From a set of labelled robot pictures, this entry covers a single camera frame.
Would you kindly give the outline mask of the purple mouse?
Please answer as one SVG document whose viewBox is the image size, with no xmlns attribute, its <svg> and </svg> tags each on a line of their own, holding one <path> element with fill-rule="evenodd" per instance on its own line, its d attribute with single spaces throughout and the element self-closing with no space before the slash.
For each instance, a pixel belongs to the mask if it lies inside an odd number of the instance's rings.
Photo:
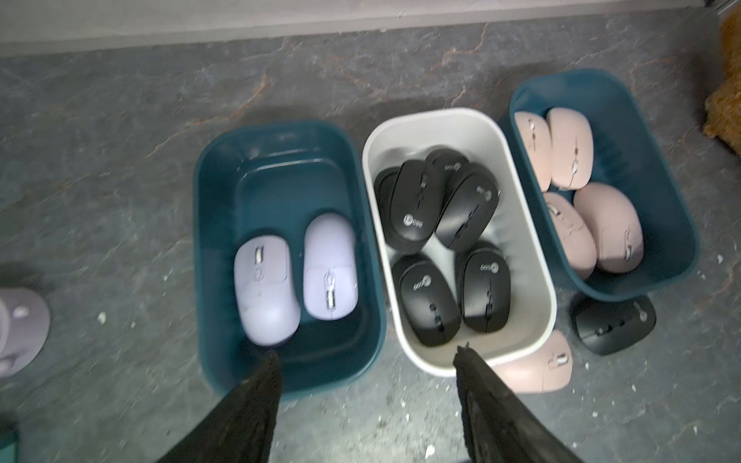
<svg viewBox="0 0 741 463">
<path fill-rule="evenodd" d="M 349 221 L 334 212 L 315 218 L 304 242 L 303 301 L 320 320 L 339 320 L 358 304 L 355 233 Z"/>
<path fill-rule="evenodd" d="M 251 343 L 281 345 L 293 336 L 301 308 L 285 239 L 262 235 L 241 245 L 233 262 L 233 279 L 241 324 Z"/>
</svg>

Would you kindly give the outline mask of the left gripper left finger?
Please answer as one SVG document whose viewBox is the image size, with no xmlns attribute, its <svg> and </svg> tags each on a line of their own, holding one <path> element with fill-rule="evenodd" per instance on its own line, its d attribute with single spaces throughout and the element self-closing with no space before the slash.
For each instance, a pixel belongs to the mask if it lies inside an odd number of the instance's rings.
<svg viewBox="0 0 741 463">
<path fill-rule="evenodd" d="M 271 452 L 284 376 L 269 351 L 161 462 L 266 462 Z"/>
</svg>

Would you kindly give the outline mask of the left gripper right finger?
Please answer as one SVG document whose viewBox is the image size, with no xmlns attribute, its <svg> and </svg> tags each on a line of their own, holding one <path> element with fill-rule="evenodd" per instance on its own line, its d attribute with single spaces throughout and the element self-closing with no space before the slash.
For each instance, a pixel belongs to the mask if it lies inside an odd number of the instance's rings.
<svg viewBox="0 0 741 463">
<path fill-rule="evenodd" d="M 453 365 L 466 449 L 473 462 L 578 462 L 468 346 Z"/>
</svg>

